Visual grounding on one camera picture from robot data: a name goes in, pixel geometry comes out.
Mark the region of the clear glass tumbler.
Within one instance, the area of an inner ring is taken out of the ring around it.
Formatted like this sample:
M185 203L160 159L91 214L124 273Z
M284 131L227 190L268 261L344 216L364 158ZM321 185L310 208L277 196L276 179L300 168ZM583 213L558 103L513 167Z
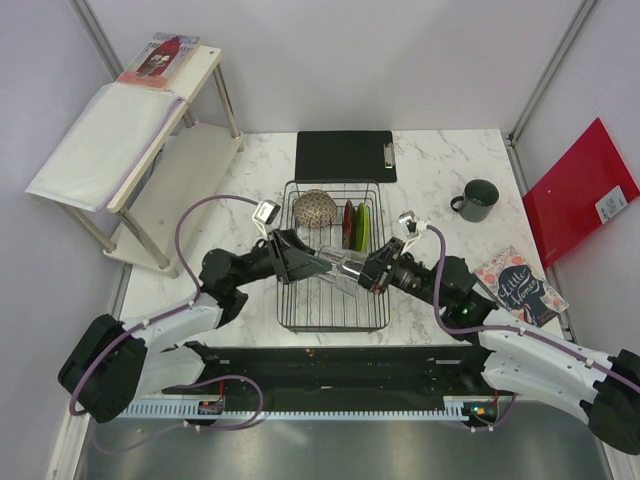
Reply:
M331 245L321 245L316 251L316 256L329 261L332 265L330 272L316 277L346 294L344 281L347 278L358 279L367 254Z

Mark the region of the red floral plate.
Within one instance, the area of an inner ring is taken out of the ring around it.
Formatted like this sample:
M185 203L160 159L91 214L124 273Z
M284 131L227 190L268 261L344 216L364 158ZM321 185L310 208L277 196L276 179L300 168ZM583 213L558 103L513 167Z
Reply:
M355 213L356 210L353 203L350 200L347 200L342 219L342 247L344 249L351 248Z

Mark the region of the dark wire dish rack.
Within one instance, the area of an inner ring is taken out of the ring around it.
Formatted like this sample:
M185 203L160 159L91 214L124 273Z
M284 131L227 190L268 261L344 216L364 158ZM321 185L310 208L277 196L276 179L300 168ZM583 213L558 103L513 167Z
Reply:
M327 226L301 225L294 217L294 203L312 190L321 190L335 202L337 213ZM301 240L317 249L342 245L342 218L347 203L365 206L368 211L369 253L388 240L380 188L377 182L309 183L291 180L283 191L281 227L293 228ZM389 295L373 295L359 290L349 295L317 277L290 285L277 285L277 318L290 331L373 332L389 323Z

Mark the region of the lime green plate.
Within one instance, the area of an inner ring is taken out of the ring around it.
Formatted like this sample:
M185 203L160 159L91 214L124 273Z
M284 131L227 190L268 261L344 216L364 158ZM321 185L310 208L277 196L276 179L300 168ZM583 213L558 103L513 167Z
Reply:
M361 253L366 253L369 243L369 208L364 202L361 202L356 210L354 217L354 241L352 249Z

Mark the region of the dark green mug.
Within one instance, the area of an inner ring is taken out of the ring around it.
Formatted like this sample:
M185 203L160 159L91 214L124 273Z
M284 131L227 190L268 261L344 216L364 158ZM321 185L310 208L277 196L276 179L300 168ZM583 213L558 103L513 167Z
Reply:
M497 187L488 180L469 181L462 195L451 199L451 209L464 220L478 223L483 221L499 200Z

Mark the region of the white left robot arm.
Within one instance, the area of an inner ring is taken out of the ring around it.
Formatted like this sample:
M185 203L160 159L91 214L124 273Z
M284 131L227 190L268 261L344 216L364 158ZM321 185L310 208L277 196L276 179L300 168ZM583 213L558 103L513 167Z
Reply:
M292 229L273 230L244 255L213 249L202 260L193 297L128 321L110 314L95 318L61 367L58 383L72 405L106 423L144 394L144 380L169 387L166 376L150 373L151 365L188 338L235 320L248 300L241 286L270 277L292 283L331 268Z

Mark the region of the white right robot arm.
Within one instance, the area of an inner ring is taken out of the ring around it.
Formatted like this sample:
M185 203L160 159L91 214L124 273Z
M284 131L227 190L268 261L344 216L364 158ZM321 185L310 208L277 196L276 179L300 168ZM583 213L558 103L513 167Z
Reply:
M403 247L392 238L370 254L348 252L338 265L347 289L382 294L394 287L431 305L442 330L481 352L483 360L458 368L465 391L521 394L574 416L612 448L638 454L638 354L591 350L518 320L475 291L463 259L441 255L428 269Z

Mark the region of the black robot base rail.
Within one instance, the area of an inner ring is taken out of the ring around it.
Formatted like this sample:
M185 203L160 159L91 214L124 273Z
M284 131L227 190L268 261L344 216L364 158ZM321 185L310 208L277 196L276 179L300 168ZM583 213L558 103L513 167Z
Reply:
M205 368L165 394L223 394L232 407L435 409L447 396L493 398L478 346L206 347Z

